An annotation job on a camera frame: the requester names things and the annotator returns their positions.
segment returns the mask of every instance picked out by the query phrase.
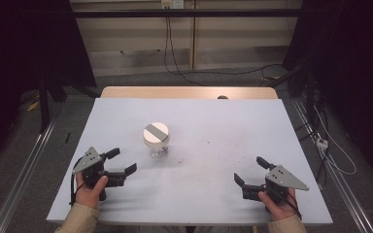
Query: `cable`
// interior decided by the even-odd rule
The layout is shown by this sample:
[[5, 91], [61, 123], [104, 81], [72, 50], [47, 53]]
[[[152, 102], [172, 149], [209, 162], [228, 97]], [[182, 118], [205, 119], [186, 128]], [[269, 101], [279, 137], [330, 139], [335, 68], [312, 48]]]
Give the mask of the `cable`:
[[292, 200], [294, 200], [295, 206], [292, 205], [292, 203], [290, 203], [289, 200], [287, 200], [287, 198], [284, 198], [283, 196], [281, 196], [280, 193], [275, 191], [273, 188], [267, 187], [267, 191], [271, 191], [272, 193], [274, 193], [275, 196], [279, 197], [286, 204], [288, 204], [296, 212], [296, 214], [299, 216], [299, 219], [302, 220], [302, 214], [299, 212], [298, 204], [297, 204], [295, 198], [291, 194], [288, 194], [288, 195], [292, 198]]
[[[166, 54], [167, 54], [167, 51], [168, 51], [168, 40], [169, 40], [170, 45], [171, 45], [172, 58], [174, 60], [177, 72], [173, 72], [173, 71], [169, 70], [167, 62], [166, 62]], [[244, 71], [244, 72], [218, 72], [218, 71], [189, 71], [189, 72], [181, 72], [180, 69], [179, 69], [179, 67], [178, 67], [177, 60], [175, 58], [174, 46], [173, 46], [173, 42], [172, 42], [171, 19], [169, 17], [166, 18], [166, 43], [165, 43], [165, 52], [164, 52], [164, 64], [165, 64], [165, 69], [168, 71], [168, 73], [173, 74], [173, 75], [181, 75], [183, 77], [183, 79], [185, 79], [186, 81], [188, 81], [190, 83], [199, 84], [199, 85], [205, 85], [205, 84], [192, 81], [192, 80], [188, 79], [187, 77], [185, 77], [185, 75], [186, 74], [245, 75], [245, 74], [250, 74], [250, 73], [257, 72], [257, 71], [261, 71], [262, 72], [262, 83], [261, 84], [263, 84], [263, 82], [265, 80], [265, 77], [263, 75], [263, 70], [265, 68], [272, 67], [272, 66], [281, 66], [281, 67], [283, 66], [282, 64], [278, 64], [278, 63], [276, 63], [276, 64], [269, 64], [269, 65], [265, 65], [265, 66], [263, 66], [261, 68], [257, 68], [257, 69], [250, 70], [250, 71]]]
[[354, 164], [353, 160], [348, 156], [348, 154], [335, 142], [335, 140], [331, 137], [331, 135], [329, 134], [329, 132], [326, 130], [325, 126], [323, 125], [323, 122], [322, 122], [322, 118], [320, 116], [320, 113], [318, 112], [317, 108], [314, 106], [314, 109], [315, 111], [317, 112], [318, 114], [318, 117], [320, 119], [320, 122], [322, 123], [322, 127], [323, 127], [323, 130], [325, 131], [325, 133], [327, 134], [328, 138], [347, 156], [347, 158], [351, 161], [351, 163], [353, 164], [354, 166], [354, 171], [353, 172], [346, 172], [344, 170], [342, 170], [341, 168], [339, 168], [334, 162], [332, 162], [328, 156], [325, 154], [325, 152], [323, 151], [323, 149], [321, 149], [322, 151], [322, 154], [323, 156], [328, 160], [328, 163], [331, 164], [333, 167], [335, 167], [339, 172], [341, 173], [344, 173], [346, 175], [353, 175], [356, 173], [356, 165]]
[[[178, 73], [174, 73], [174, 72], [170, 71], [170, 70], [168, 69], [167, 64], [166, 64], [166, 52], [167, 52], [167, 50], [168, 50], [168, 38], [169, 38], [170, 43], [171, 43], [172, 58], [174, 59], [175, 67], [177, 68]], [[180, 71], [180, 69], [178, 68], [177, 60], [175, 59], [174, 45], [172, 44], [171, 19], [170, 19], [169, 17], [166, 18], [166, 43], [165, 43], [164, 62], [165, 62], [165, 68], [166, 68], [166, 70], [167, 70], [169, 73], [174, 74], [174, 75], [181, 75], [181, 76], [183, 77], [184, 80], [186, 80], [186, 81], [188, 81], [188, 82], [190, 82], [190, 83], [195, 83], [195, 84], [198, 84], [198, 85], [206, 86], [206, 85], [203, 84], [203, 83], [195, 82], [195, 81], [192, 81], [192, 80], [188, 79], [187, 77], [185, 77], [185, 75], [184, 75], [184, 74]]]
[[77, 190], [75, 191], [75, 194], [77, 194], [78, 190], [79, 190], [81, 187], [83, 187], [85, 184], [86, 184], [86, 183], [81, 184], [81, 185], [77, 188]]
[[[74, 165], [74, 169], [75, 167], [78, 165], [78, 163], [81, 161], [81, 157], [77, 160], [77, 162], [75, 163]], [[71, 207], [74, 205], [75, 201], [76, 201], [76, 196], [77, 196], [77, 192], [74, 191], [74, 173], [71, 174], [71, 202], [69, 203], [69, 205], [71, 205]]]
[[338, 24], [339, 16], [341, 15], [344, 6], [344, 1], [345, 0], [341, 3], [338, 12], [332, 14], [327, 20], [325, 20], [322, 29], [317, 33], [318, 35], [316, 36], [316, 39], [310, 46], [311, 48], [304, 52], [305, 55], [301, 57], [299, 61], [302, 69], [298, 72], [297, 77], [289, 77], [287, 85], [291, 96], [299, 95], [299, 92], [302, 91], [308, 83], [308, 79], [312, 79], [308, 76], [314, 71], [315, 65], [317, 64], [316, 60], [320, 56], [320, 52], [324, 52], [324, 49], [328, 47], [332, 40], [332, 36], [334, 35], [335, 28]]
[[[317, 110], [318, 110], [319, 114], [320, 114], [320, 112], [323, 112], [323, 114], [325, 116], [325, 124], [323, 124], [322, 126], [325, 127], [326, 129], [328, 129], [328, 117], [326, 116], [326, 112], [325, 112], [324, 107], [323, 107], [324, 106], [324, 98], [323, 98], [321, 93], [314, 93], [314, 96], [316, 96], [316, 95], [319, 95], [320, 97], [319, 97], [318, 101], [314, 101], [314, 104], [316, 105], [316, 108], [318, 107], [319, 110], [318, 109]], [[311, 132], [307, 136], [305, 136], [301, 139], [298, 139], [300, 142], [302, 140], [310, 137], [310, 136], [314, 136], [313, 138], [317, 137], [315, 134], [316, 134], [316, 131], [319, 128], [319, 123], [320, 122], [319, 122], [319, 119], [317, 117], [315, 117], [314, 120], [317, 120], [318, 122], [315, 122], [314, 128], [311, 129]], [[294, 131], [297, 131], [297, 130], [301, 129], [303, 126], [308, 125], [308, 124], [311, 124], [311, 122], [307, 119], [307, 121], [303, 125], [300, 125], [300, 126], [294, 128]], [[327, 137], [326, 133], [325, 133], [324, 138], [328, 141], [328, 137]], [[326, 167], [324, 166], [324, 163], [326, 161], [326, 157], [328, 156], [329, 148], [327, 148], [327, 150], [325, 151], [326, 157], [324, 157], [324, 158], [321, 157], [318, 147], [316, 147], [316, 150], [317, 150], [317, 155], [319, 156], [320, 161], [321, 161], [319, 172], [316, 174], [316, 182], [317, 183], [319, 182], [320, 175], [321, 175], [322, 170], [323, 170], [324, 178], [323, 178], [322, 187], [324, 187], [324, 186], [326, 186], [326, 180], [327, 180]]]

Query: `sleeve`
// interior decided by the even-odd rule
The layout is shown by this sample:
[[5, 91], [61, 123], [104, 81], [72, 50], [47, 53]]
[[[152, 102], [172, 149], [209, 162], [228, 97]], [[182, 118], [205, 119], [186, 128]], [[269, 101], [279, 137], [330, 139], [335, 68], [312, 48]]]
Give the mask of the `sleeve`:
[[100, 212], [93, 208], [75, 203], [62, 226], [56, 233], [93, 232]]
[[268, 222], [269, 233], [306, 233], [304, 224], [297, 215], [282, 220]]

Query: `metal rod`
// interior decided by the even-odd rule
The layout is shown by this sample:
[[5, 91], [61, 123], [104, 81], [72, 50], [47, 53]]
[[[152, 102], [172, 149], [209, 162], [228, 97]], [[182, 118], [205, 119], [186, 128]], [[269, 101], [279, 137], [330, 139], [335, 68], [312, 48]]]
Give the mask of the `metal rod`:
[[237, 10], [77, 10], [76, 18], [92, 17], [299, 17], [300, 9], [237, 9]]

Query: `hand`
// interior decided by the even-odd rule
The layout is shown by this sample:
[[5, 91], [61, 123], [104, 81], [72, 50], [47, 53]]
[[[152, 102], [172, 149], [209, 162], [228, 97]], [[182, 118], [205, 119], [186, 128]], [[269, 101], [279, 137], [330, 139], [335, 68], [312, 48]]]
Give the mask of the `hand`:
[[99, 202], [99, 194], [101, 193], [102, 189], [104, 189], [105, 185], [108, 182], [108, 177], [103, 176], [99, 179], [98, 183], [96, 183], [94, 188], [88, 187], [84, 181], [84, 176], [82, 172], [77, 173], [77, 187], [80, 187], [77, 190], [76, 200], [78, 203], [88, 206], [93, 209], [98, 208]]
[[[293, 205], [295, 204], [295, 189], [292, 187], [288, 188], [288, 193], [293, 197], [288, 195], [287, 200]], [[259, 199], [265, 204], [266, 208], [268, 208], [269, 212], [271, 213], [272, 220], [282, 220], [284, 218], [287, 218], [289, 216], [296, 215], [296, 211], [286, 202], [282, 201], [278, 205], [275, 204], [271, 198], [265, 193], [260, 191], [258, 193]]]

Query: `black cable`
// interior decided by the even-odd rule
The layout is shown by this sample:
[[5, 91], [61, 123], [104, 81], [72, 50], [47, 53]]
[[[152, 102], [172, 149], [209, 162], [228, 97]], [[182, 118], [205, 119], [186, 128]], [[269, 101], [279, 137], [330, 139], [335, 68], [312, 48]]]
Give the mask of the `black cable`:
[[[171, 44], [172, 57], [173, 57], [173, 60], [174, 60], [174, 63], [175, 63], [175, 67], [177, 68], [178, 73], [169, 70], [168, 65], [166, 63], [166, 54], [167, 54], [167, 51], [168, 51], [168, 39], [169, 39], [170, 44]], [[229, 72], [218, 72], [218, 71], [188, 71], [188, 72], [181, 72], [180, 69], [179, 69], [179, 67], [178, 67], [177, 60], [175, 59], [174, 46], [173, 46], [173, 43], [172, 43], [171, 19], [169, 17], [166, 18], [166, 42], [165, 42], [165, 52], [164, 52], [164, 64], [165, 64], [165, 69], [168, 71], [168, 73], [173, 74], [173, 75], [181, 75], [183, 77], [183, 79], [185, 79], [186, 81], [188, 81], [190, 83], [199, 84], [199, 85], [205, 85], [205, 84], [192, 81], [192, 80], [188, 79], [187, 77], [185, 77], [185, 75], [186, 74], [245, 75], [245, 74], [250, 74], [250, 73], [257, 72], [257, 71], [261, 71], [262, 72], [262, 77], [263, 77], [261, 84], [263, 84], [263, 81], [265, 79], [265, 77], [263, 76], [263, 70], [265, 68], [272, 67], [272, 66], [283, 66], [282, 64], [269, 64], [269, 65], [265, 65], [265, 66], [263, 66], [261, 68], [257, 68], [257, 69], [250, 70], [250, 71], [231, 72], [231, 73], [229, 73]]]
[[[168, 69], [168, 66], [166, 64], [166, 52], [168, 50], [168, 38], [170, 40], [170, 43], [171, 43], [171, 51], [172, 51], [172, 57], [174, 59], [174, 63], [175, 63], [175, 67], [177, 68], [177, 71], [178, 73], [174, 73], [172, 71], [170, 71]], [[175, 59], [175, 53], [174, 53], [174, 45], [172, 44], [172, 28], [171, 28], [171, 19], [169, 17], [166, 18], [166, 43], [165, 43], [165, 55], [164, 55], [164, 61], [165, 61], [165, 68], [166, 70], [171, 73], [171, 74], [174, 74], [174, 75], [181, 75], [183, 77], [184, 80], [190, 82], [190, 83], [194, 83], [194, 84], [198, 84], [198, 85], [203, 85], [203, 86], [206, 86], [205, 84], [203, 83], [199, 83], [199, 82], [195, 82], [195, 81], [192, 81], [190, 79], [188, 79], [187, 77], [185, 77], [185, 75], [180, 71], [180, 69], [178, 68], [178, 64], [177, 64], [177, 60]]]
[[77, 194], [78, 190], [79, 190], [81, 187], [83, 187], [85, 184], [86, 184], [86, 183], [81, 184], [81, 185], [77, 188], [77, 190], [75, 191], [75, 194]]
[[259, 84], [259, 86], [262, 86], [264, 81], [265, 81], [265, 76], [264, 76], [264, 73], [263, 73], [263, 69], [261, 69], [261, 75], [262, 75], [262, 80], [261, 80], [261, 83]]
[[[81, 157], [80, 157], [80, 159], [78, 159], [78, 161], [75, 163], [75, 165], [74, 165], [74, 169], [75, 169], [75, 167], [78, 165], [78, 163], [81, 161]], [[74, 205], [74, 203], [75, 203], [75, 201], [76, 201], [76, 192], [75, 192], [75, 190], [74, 190], [74, 174], [72, 173], [71, 174], [71, 202], [69, 203], [69, 205], [71, 205], [71, 207]]]
[[302, 214], [299, 212], [298, 204], [297, 204], [295, 198], [292, 195], [288, 194], [295, 201], [295, 206], [292, 205], [292, 203], [290, 203], [289, 200], [287, 200], [287, 197], [284, 198], [283, 196], [280, 195], [280, 193], [276, 192], [274, 189], [272, 189], [270, 187], [267, 187], [267, 191], [271, 191], [272, 193], [274, 193], [274, 195], [276, 195], [281, 200], [283, 200], [286, 204], [288, 204], [296, 212], [296, 214], [299, 216], [299, 219], [302, 220]]
[[332, 14], [332, 16], [330, 16], [329, 19], [325, 21], [325, 24], [322, 26], [322, 29], [318, 33], [318, 36], [314, 40], [311, 48], [307, 50], [305, 52], [306, 54], [300, 59], [299, 64], [301, 64], [302, 69], [300, 69], [301, 71], [296, 74], [297, 77], [291, 76], [288, 79], [287, 85], [288, 89], [290, 90], [291, 96], [298, 95], [299, 92], [306, 87], [308, 83], [307, 79], [311, 79], [308, 78], [308, 76], [315, 70], [315, 65], [317, 64], [316, 60], [318, 59], [318, 56], [320, 56], [319, 52], [323, 52], [322, 50], [329, 46], [335, 33], [338, 19], [344, 6], [344, 1], [345, 0], [343, 0], [341, 5], [339, 6], [338, 12]]
[[320, 121], [318, 120], [318, 122], [315, 122], [315, 124], [314, 124], [314, 128], [311, 130], [311, 133], [309, 133], [308, 135], [306, 135], [306, 136], [304, 136], [304, 137], [298, 139], [298, 141], [301, 142], [301, 141], [303, 141], [304, 139], [307, 139], [307, 138], [309, 138], [309, 137], [315, 135], [315, 134], [317, 133], [317, 129], [318, 129], [319, 126], [320, 126]]
[[[326, 112], [323, 108], [323, 102], [322, 102], [322, 105], [321, 105], [321, 109], [319, 110], [319, 113], [322, 112], [323, 115], [324, 115], [324, 127], [326, 128], [326, 131], [328, 130], [328, 118], [327, 118], [327, 115], [326, 115]], [[321, 162], [321, 165], [320, 165], [320, 169], [319, 169], [319, 172], [317, 173], [316, 175], [316, 182], [318, 182], [319, 178], [320, 178], [320, 175], [321, 175], [321, 171], [323, 169], [323, 173], [324, 173], [324, 178], [323, 178], [323, 183], [322, 185], [323, 186], [326, 186], [326, 167], [325, 167], [325, 161], [326, 159], [328, 158], [328, 154], [329, 154], [329, 141], [328, 141], [328, 134], [325, 132], [324, 133], [324, 137], [323, 137], [327, 142], [328, 142], [328, 147], [326, 148], [325, 150], [325, 157], [322, 158], [321, 155], [320, 155], [320, 150], [317, 148], [317, 152], [318, 152], [318, 155], [320, 157], [320, 159], [322, 160]]]

